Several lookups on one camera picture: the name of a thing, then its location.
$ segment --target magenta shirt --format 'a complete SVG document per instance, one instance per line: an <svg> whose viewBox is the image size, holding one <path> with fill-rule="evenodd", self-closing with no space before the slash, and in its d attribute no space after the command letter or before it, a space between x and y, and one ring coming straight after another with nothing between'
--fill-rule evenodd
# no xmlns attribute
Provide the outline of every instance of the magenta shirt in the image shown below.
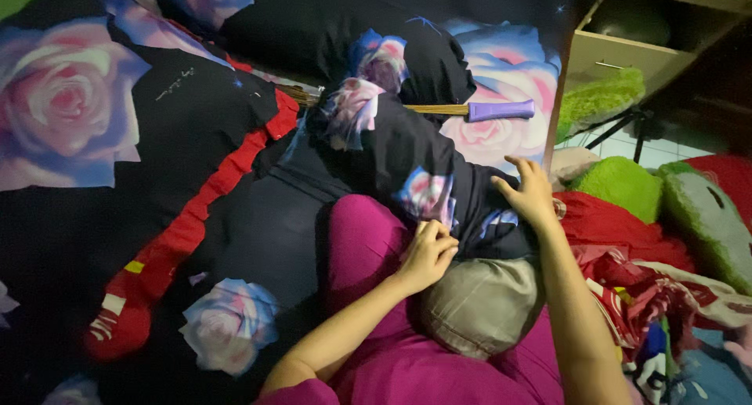
<svg viewBox="0 0 752 405"><path fill-rule="evenodd" d="M317 379L280 389L256 405L309 403L420 405L428 403L537 403L521 384L491 364L411 334L388 344L364 344L331 381Z"/></svg>

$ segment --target green stuffed toy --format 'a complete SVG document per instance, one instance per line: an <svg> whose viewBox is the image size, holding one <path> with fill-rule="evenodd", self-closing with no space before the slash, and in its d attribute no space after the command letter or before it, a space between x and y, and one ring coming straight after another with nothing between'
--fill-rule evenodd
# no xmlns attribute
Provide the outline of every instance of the green stuffed toy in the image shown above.
<svg viewBox="0 0 752 405"><path fill-rule="evenodd" d="M623 112L644 94L642 71L632 67L616 71L611 78L578 85L562 97L556 143Z"/></svg>
<svg viewBox="0 0 752 405"><path fill-rule="evenodd" d="M682 161L662 165L663 214L678 224L709 276L752 295L752 234L734 203Z"/></svg>
<svg viewBox="0 0 752 405"><path fill-rule="evenodd" d="M572 181L569 190L584 192L625 208L645 224L660 213L661 179L626 157L608 157L593 163Z"/></svg>

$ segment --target wooden drawer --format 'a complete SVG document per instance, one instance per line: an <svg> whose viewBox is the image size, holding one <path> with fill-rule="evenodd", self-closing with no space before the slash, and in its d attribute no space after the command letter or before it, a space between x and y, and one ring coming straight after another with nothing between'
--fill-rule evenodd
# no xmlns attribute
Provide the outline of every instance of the wooden drawer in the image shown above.
<svg viewBox="0 0 752 405"><path fill-rule="evenodd" d="M671 81L695 58L696 54L684 51L577 30L571 42L564 90L613 74L615 68L597 64L605 63L642 70L645 96L648 96Z"/></svg>

